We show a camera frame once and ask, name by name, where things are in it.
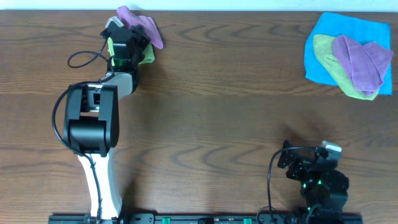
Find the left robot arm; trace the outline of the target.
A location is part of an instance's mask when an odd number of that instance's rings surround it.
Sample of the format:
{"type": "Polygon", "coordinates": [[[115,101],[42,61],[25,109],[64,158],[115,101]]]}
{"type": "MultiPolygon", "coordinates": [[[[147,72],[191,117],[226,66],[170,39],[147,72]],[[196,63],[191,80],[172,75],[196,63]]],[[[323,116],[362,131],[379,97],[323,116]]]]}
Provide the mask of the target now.
{"type": "Polygon", "coordinates": [[[116,184],[113,153],[119,139],[119,101],[136,90],[138,64],[150,37],[142,25],[130,28],[114,22],[101,35],[111,40],[106,75],[68,87],[63,135],[60,141],[78,156],[91,198],[85,223],[117,223],[123,202],[116,184]]]}

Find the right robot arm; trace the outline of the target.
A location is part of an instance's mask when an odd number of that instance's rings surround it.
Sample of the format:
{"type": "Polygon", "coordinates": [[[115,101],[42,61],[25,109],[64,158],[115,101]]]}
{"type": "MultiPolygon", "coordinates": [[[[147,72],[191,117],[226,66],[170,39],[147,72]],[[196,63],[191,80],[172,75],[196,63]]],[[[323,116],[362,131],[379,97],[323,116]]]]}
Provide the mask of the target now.
{"type": "Polygon", "coordinates": [[[284,141],[277,166],[287,168],[288,179],[300,182],[300,194],[309,207],[306,222],[320,219],[321,212],[329,217],[342,213],[348,199],[349,178],[336,169],[341,157],[342,148],[333,142],[305,147],[284,141]]]}

